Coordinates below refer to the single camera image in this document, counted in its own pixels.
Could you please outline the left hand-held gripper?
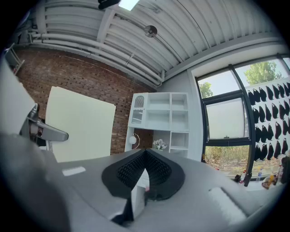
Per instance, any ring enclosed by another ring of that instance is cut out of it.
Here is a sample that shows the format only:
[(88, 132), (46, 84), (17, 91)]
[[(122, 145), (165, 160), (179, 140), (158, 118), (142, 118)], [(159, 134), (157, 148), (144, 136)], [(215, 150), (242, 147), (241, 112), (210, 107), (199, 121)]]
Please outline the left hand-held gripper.
[(7, 64), (0, 64), (0, 133), (30, 138), (37, 134), (43, 140), (67, 141), (67, 132), (42, 121), (37, 125), (28, 118), (35, 102)]

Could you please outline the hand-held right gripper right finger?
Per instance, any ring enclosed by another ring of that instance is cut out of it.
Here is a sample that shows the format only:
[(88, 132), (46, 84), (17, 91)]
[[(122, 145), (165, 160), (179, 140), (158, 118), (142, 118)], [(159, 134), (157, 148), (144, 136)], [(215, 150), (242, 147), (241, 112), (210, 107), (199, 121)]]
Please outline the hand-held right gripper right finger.
[(147, 150), (150, 201), (147, 227), (255, 227), (283, 191), (248, 192), (211, 166)]

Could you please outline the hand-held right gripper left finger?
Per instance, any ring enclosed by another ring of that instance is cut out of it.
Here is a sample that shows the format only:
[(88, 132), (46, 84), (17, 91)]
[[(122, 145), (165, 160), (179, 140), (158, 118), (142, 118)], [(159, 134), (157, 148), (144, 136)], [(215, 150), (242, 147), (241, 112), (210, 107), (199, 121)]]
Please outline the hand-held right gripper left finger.
[(144, 150), (58, 164), (71, 221), (134, 221), (132, 190), (145, 170)]

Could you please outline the cream box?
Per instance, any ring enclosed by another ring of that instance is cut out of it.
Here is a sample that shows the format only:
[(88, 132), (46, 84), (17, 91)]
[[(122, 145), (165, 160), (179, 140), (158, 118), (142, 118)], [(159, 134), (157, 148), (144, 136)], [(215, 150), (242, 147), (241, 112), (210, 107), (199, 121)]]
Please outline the cream box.
[(52, 87), (45, 122), (68, 133), (66, 141), (53, 141), (57, 162), (109, 156), (116, 107), (64, 88)]

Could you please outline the white shelf unit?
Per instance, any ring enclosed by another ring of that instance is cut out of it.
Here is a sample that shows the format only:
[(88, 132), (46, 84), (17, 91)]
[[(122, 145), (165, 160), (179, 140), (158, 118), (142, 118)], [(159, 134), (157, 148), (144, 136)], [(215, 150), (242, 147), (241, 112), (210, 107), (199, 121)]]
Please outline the white shelf unit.
[(188, 94), (182, 92), (136, 93), (133, 95), (128, 120), (125, 151), (133, 149), (129, 138), (140, 137), (141, 148), (153, 148), (153, 141), (162, 139), (164, 151), (181, 157), (189, 152)]

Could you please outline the round glass lamp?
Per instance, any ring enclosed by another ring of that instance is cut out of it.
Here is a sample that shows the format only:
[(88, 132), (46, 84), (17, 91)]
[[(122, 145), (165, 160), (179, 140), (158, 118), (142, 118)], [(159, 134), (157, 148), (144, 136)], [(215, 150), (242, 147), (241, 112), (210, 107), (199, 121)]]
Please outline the round glass lamp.
[(132, 145), (133, 149), (137, 149), (140, 145), (140, 137), (136, 133), (133, 133), (129, 138), (129, 143)]

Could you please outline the white flower bouquet vase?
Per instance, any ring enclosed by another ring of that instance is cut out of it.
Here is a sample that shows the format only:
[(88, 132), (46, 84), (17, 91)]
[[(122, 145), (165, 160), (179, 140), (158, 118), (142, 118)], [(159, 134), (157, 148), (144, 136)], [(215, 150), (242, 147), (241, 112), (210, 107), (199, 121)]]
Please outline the white flower bouquet vase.
[(167, 148), (167, 146), (168, 145), (162, 139), (158, 139), (158, 140), (153, 141), (153, 148), (154, 149), (164, 150)]

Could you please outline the frosted white window panel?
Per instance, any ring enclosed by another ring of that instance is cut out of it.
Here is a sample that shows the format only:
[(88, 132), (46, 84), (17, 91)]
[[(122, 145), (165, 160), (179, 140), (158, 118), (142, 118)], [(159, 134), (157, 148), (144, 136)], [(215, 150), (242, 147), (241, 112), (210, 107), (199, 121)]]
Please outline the frosted white window panel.
[(209, 139), (235, 139), (247, 136), (245, 112), (241, 98), (206, 106)]

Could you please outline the white open cabinet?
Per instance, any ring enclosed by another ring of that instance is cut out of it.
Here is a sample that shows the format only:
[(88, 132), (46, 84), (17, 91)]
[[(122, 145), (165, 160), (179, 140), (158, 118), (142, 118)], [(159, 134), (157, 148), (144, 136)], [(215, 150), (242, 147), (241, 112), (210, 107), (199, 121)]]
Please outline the white open cabinet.
[(16, 75), (17, 72), (20, 70), (22, 65), (24, 64), (24, 60), (21, 60), (16, 52), (14, 51), (14, 43), (12, 43), (8, 48), (4, 49), (4, 55), (10, 66), (12, 72)]

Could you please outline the white ceiling pipe bundle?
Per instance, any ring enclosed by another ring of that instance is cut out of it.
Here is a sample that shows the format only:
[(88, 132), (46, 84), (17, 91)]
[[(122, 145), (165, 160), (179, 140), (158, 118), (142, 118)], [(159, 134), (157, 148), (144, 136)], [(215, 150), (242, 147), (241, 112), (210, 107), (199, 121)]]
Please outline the white ceiling pipe bundle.
[(141, 62), (135, 51), (119, 50), (91, 39), (66, 34), (31, 32), (29, 39), (33, 45), (67, 51), (103, 62), (153, 88), (161, 86), (164, 82), (164, 70), (161, 72), (152, 70)]

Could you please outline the yellow snack packets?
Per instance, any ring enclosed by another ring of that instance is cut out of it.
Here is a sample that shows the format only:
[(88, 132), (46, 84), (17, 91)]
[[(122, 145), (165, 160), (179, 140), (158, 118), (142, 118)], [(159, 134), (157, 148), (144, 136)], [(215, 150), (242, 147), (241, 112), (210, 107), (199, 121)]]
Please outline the yellow snack packets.
[(277, 175), (271, 174), (269, 177), (264, 179), (261, 185), (265, 189), (269, 189), (271, 185), (276, 185), (276, 183), (277, 183)]

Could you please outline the black bag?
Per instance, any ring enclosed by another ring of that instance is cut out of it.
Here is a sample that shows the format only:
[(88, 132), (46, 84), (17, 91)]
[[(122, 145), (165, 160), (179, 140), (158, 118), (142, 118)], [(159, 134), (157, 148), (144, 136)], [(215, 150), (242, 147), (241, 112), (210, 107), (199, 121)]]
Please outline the black bag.
[(282, 184), (285, 184), (290, 181), (290, 157), (285, 156), (281, 159), (281, 165), (283, 168), (283, 173), (280, 179)]

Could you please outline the rows of black silhouette cutouts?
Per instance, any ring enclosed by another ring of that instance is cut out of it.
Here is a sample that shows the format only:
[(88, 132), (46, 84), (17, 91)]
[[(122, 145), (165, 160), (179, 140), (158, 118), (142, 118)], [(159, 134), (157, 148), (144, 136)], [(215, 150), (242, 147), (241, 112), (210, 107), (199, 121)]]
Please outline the rows of black silhouette cutouts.
[(247, 90), (254, 115), (255, 161), (290, 155), (290, 83)]

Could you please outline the metal dome ceiling lamp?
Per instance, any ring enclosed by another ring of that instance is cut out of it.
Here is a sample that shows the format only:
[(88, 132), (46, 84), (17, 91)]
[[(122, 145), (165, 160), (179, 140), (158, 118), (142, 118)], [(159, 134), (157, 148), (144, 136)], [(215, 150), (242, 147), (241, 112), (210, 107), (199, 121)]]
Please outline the metal dome ceiling lamp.
[(158, 31), (156, 27), (148, 25), (144, 28), (144, 33), (147, 37), (154, 38), (157, 35)]

